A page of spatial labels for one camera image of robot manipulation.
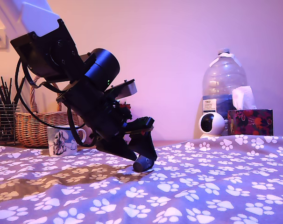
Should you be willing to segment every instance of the floral tissue box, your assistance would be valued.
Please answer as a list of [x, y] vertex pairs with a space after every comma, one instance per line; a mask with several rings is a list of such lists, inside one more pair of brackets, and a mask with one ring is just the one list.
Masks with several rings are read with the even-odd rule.
[[231, 110], [227, 118], [229, 135], [273, 135], [272, 110]]

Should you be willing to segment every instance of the plastic water bottle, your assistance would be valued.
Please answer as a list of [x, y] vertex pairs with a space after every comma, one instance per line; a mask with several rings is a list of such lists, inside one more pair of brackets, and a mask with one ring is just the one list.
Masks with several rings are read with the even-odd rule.
[[[227, 112], [234, 110], [232, 90], [247, 85], [245, 71], [229, 49], [220, 49], [203, 79], [203, 113], [217, 112], [227, 122]], [[227, 125], [223, 135], [227, 135]]]

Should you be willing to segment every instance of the bed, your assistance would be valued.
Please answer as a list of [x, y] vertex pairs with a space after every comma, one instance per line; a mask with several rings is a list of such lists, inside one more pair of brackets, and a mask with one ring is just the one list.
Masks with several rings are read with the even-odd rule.
[[156, 148], [144, 173], [93, 148], [75, 156], [0, 146], [0, 223], [283, 223], [283, 137]]

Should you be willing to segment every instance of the white mug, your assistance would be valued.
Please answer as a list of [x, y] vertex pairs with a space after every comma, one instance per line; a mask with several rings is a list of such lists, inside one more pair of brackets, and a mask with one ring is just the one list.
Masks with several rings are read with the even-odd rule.
[[[58, 127], [70, 127], [69, 125], [62, 125]], [[86, 139], [86, 132], [84, 129], [77, 129], [77, 132], [82, 131], [84, 143]], [[58, 128], [47, 127], [48, 148], [50, 156], [66, 156], [75, 155], [77, 152], [77, 142], [75, 141], [71, 130], [62, 130]]]

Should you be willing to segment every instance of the white arm segment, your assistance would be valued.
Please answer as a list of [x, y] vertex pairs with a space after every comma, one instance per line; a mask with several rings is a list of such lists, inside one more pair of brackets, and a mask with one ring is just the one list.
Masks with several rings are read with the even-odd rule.
[[43, 36], [58, 28], [59, 18], [47, 0], [0, 0], [0, 19], [10, 40], [32, 31]]

